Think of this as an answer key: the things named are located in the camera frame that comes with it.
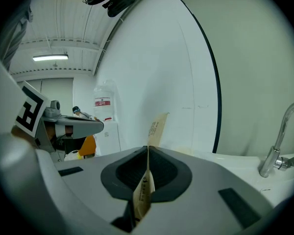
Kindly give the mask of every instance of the faucet handle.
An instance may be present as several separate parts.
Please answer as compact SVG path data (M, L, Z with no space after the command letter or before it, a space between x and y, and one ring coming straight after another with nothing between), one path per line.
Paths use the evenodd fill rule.
M288 159L284 157L279 157L274 164L275 168L285 171L287 168L294 167L294 157Z

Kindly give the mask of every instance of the large water container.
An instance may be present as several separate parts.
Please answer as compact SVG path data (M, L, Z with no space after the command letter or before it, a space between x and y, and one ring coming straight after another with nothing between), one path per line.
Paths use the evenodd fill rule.
M107 80L94 89L94 116L101 121L114 118L113 86L113 81Z

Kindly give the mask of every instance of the red label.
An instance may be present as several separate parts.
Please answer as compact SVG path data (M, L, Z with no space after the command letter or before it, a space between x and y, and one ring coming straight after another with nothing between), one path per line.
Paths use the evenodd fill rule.
M104 106L104 105L111 105L110 101L97 101L97 102L95 102L95 106Z

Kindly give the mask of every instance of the gray wall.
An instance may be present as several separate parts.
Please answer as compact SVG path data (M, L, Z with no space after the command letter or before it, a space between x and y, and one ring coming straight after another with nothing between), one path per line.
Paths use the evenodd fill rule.
M183 0L211 44L222 93L217 153L267 155L294 102L294 32L271 0ZM294 153L294 115L281 146Z

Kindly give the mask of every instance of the chrome faucet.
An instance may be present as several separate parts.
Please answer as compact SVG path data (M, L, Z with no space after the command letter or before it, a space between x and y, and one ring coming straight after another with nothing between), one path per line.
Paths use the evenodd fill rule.
M280 146L284 138L286 126L292 113L294 113L294 103L291 104L286 110L284 117L282 119L279 135L275 142L275 145L271 147L265 162L259 170L259 174L264 178L267 178L269 176L273 168L278 168L279 170L286 170L289 167L294 167L294 157L291 159L279 157Z

